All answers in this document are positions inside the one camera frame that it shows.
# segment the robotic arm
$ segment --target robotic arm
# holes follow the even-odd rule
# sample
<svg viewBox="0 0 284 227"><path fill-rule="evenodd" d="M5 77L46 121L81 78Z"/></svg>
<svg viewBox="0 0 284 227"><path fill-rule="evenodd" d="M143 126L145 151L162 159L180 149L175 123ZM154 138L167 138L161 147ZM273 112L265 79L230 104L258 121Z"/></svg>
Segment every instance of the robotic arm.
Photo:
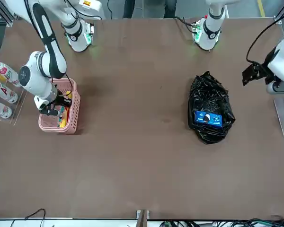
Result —
<svg viewBox="0 0 284 227"><path fill-rule="evenodd" d="M81 52L91 43L86 36L86 32L91 33L90 24L79 19L74 11L66 13L63 0L6 0L6 2L16 14L33 25L46 49L46 52L36 51L30 55L26 65L20 69L19 82L24 89L35 95L34 101L40 113L59 115L57 110L52 109L52 105L69 107L71 100L64 97L62 92L50 82L50 78L62 78L67 65L42 5L48 7L61 20L74 51Z"/></svg>
<svg viewBox="0 0 284 227"><path fill-rule="evenodd" d="M270 94L284 94L284 37L266 56L263 64L252 63L242 73L243 85L255 79L265 78Z"/></svg>
<svg viewBox="0 0 284 227"><path fill-rule="evenodd" d="M206 18L193 24L193 40L203 50L211 50L218 42L221 26L225 19L224 6L240 0L206 0L210 6Z"/></svg>

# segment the clear acrylic stand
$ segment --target clear acrylic stand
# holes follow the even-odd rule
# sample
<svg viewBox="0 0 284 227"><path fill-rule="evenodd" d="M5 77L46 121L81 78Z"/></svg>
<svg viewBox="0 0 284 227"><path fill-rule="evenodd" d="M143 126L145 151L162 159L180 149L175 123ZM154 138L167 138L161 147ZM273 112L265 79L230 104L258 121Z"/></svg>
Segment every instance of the clear acrylic stand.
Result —
<svg viewBox="0 0 284 227"><path fill-rule="evenodd" d="M12 115L8 119L3 119L0 117L0 122L8 123L13 126L16 125L17 119L20 115L20 111L22 109L22 105L24 103L24 100L27 96L27 91L23 89L22 87L16 87L13 84L9 83L7 80L5 82L0 81L2 84L10 88L12 91L17 93L18 95L18 101L15 104L10 104L6 100L0 97L0 102L3 103L4 105L8 106L12 110Z"/></svg>

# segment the brown table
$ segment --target brown table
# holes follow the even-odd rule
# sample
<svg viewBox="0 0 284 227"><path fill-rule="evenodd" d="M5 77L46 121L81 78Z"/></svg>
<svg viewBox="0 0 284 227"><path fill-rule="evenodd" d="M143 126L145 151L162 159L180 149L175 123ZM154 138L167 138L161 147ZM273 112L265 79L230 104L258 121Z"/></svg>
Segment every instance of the brown table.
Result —
<svg viewBox="0 0 284 227"><path fill-rule="evenodd" d="M53 23L81 95L75 135L38 128L27 95L16 126L0 122L0 217L46 208L48 217L249 219L284 215L284 138L264 81L242 86L246 51L273 20L227 19L212 52L173 19L96 22L92 47L75 53ZM281 29L263 36L263 61ZM43 50L26 22L5 34L0 59L19 70ZM228 90L236 122L204 145L187 127L187 94L210 70Z"/></svg>

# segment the pink basket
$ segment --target pink basket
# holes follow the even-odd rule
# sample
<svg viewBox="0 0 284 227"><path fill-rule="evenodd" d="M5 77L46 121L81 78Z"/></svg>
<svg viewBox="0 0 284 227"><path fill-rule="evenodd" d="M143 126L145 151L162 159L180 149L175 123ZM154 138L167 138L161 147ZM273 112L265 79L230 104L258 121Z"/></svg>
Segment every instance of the pink basket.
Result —
<svg viewBox="0 0 284 227"><path fill-rule="evenodd" d="M64 128L58 128L58 116L47 116L44 114L39 115L39 127L43 131L55 131L58 133L73 134L77 129L77 121L80 106L80 95L77 92L77 84L74 80L70 79L73 90L72 90L72 104L67 124ZM71 91L71 85L68 79L53 79L53 82L57 85L57 88L66 94L67 91Z"/></svg>

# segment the blue box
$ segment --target blue box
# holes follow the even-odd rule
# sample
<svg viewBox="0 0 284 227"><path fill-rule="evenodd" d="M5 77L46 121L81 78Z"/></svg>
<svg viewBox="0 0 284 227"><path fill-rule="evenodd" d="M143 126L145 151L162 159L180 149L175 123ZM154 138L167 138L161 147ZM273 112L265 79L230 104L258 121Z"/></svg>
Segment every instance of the blue box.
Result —
<svg viewBox="0 0 284 227"><path fill-rule="evenodd" d="M222 127L222 116L214 113L195 111L195 122Z"/></svg>

